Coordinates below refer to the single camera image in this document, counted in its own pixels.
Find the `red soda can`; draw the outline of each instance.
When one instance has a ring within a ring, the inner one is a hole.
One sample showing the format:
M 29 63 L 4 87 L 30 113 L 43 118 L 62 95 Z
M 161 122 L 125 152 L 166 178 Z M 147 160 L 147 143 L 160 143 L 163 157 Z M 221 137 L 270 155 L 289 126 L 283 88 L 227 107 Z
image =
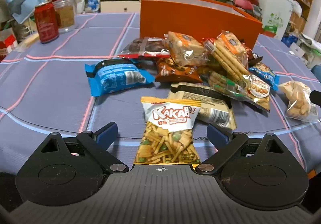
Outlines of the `red soda can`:
M 59 37 L 56 13 L 51 0 L 37 5 L 34 16 L 41 43 L 46 44 Z

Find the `yellow snack bag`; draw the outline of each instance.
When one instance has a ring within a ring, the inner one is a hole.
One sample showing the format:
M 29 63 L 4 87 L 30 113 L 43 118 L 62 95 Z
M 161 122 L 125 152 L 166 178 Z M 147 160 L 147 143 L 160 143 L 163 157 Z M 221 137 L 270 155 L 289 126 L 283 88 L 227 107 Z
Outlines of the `yellow snack bag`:
M 200 164 L 192 128 L 201 108 L 200 101 L 141 98 L 146 128 L 134 163 Z

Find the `gray star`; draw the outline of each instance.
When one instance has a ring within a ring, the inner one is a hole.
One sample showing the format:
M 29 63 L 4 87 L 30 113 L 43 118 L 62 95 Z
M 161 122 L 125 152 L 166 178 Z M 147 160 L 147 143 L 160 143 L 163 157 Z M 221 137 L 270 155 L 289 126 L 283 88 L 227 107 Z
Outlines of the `gray star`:
M 21 15 L 21 5 L 23 2 L 26 0 L 12 0 L 11 2 L 8 3 L 8 8 L 10 11 L 10 14 L 18 14 Z

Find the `drawer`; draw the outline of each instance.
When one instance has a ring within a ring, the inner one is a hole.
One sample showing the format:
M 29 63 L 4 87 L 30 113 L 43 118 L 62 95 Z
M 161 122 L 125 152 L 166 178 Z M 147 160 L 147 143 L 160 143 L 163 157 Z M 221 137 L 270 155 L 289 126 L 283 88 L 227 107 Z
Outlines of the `drawer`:
M 140 12 L 140 1 L 103 1 L 102 13 Z

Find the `metal screw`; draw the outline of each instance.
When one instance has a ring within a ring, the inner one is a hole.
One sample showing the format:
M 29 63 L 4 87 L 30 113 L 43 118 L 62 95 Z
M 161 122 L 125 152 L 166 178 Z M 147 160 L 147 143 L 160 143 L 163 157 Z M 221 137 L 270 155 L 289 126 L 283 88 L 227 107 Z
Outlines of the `metal screw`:
M 123 171 L 124 169 L 126 169 L 126 166 L 121 163 L 115 163 L 112 166 L 110 166 L 110 169 L 112 171 L 119 172 L 119 171 Z
M 211 165 L 211 164 L 207 164 L 207 163 L 204 163 L 204 164 L 199 165 L 198 168 L 199 168 L 201 171 L 204 171 L 204 172 L 209 172 L 209 171 L 214 170 L 214 166 Z

